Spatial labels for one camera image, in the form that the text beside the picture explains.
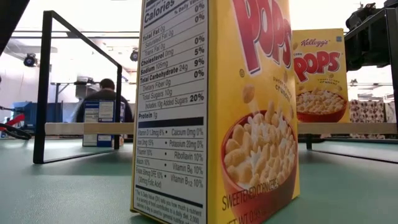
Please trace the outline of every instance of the man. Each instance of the man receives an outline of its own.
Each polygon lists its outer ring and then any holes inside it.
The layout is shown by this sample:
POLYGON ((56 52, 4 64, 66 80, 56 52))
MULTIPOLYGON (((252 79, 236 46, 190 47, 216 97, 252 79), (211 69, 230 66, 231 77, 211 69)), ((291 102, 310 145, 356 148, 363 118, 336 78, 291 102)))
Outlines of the man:
MULTIPOLYGON (((85 101, 90 100, 116 100, 116 93, 114 92, 114 82, 108 78, 103 79, 99 83, 100 91, 87 96, 83 103, 80 105, 77 113, 76 113, 76 122, 83 123, 85 117, 85 101)), ((122 96, 121 102, 124 103, 124 122, 132 123, 134 122, 134 118, 132 117, 131 109, 127 100, 122 96)))

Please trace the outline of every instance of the yellow cereal box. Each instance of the yellow cereal box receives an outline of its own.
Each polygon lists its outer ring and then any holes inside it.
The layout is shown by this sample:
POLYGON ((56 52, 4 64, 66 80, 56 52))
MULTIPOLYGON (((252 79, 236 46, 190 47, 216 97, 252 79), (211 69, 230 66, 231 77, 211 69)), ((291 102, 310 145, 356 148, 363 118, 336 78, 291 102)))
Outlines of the yellow cereal box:
POLYGON ((300 193, 288 0, 146 0, 131 210, 262 223, 300 193))
POLYGON ((298 120, 348 123, 343 29, 294 30, 293 52, 298 120))

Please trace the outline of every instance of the pops logo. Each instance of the pops logo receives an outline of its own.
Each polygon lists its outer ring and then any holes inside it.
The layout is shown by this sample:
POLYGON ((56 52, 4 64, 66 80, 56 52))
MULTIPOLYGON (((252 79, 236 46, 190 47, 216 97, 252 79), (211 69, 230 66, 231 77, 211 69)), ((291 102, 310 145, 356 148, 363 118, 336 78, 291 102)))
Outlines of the pops logo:
POLYGON ((232 0, 241 36, 244 58, 250 74, 261 70, 258 43, 267 57, 287 68, 291 64, 292 29, 275 0, 232 0))
POLYGON ((295 57, 293 59, 294 71, 300 82, 308 80, 309 74, 325 73, 325 68, 329 72, 335 72, 340 68, 339 52, 319 51, 315 54, 307 53, 303 57, 295 57))

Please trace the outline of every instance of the camera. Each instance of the camera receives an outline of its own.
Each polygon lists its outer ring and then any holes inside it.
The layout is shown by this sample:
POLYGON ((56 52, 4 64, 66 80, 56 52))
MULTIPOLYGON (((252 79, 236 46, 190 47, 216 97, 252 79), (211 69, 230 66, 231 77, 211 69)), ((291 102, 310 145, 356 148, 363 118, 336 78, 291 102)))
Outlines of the camera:
POLYGON ((132 53, 130 55, 130 60, 132 60, 133 62, 138 61, 138 49, 132 50, 132 53))
POLYGON ((24 65, 30 68, 36 67, 37 66, 36 54, 27 54, 26 58, 24 59, 24 65))

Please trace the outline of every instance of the nutrition facts panel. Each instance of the nutrition facts panel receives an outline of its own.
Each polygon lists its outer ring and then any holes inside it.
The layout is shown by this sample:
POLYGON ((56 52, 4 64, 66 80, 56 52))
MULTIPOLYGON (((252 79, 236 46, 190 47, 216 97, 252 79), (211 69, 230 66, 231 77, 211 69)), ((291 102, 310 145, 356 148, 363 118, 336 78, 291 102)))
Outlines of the nutrition facts panel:
POLYGON ((206 223, 207 0, 146 0, 142 12, 134 209, 206 223))

